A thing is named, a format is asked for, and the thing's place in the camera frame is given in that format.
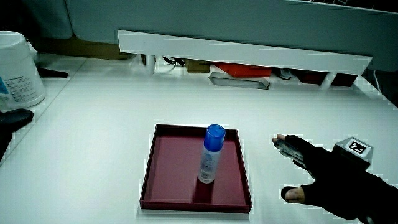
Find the person's right hand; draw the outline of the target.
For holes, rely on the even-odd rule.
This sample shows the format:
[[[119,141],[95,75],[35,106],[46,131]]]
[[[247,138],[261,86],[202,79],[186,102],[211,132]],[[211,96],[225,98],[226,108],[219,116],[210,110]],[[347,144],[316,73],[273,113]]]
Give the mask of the person's right hand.
[[[287,203],[318,206],[348,220],[381,222],[375,196],[377,177],[298,136],[278,134],[272,142],[314,179],[311,184],[284,187],[280,196]]]

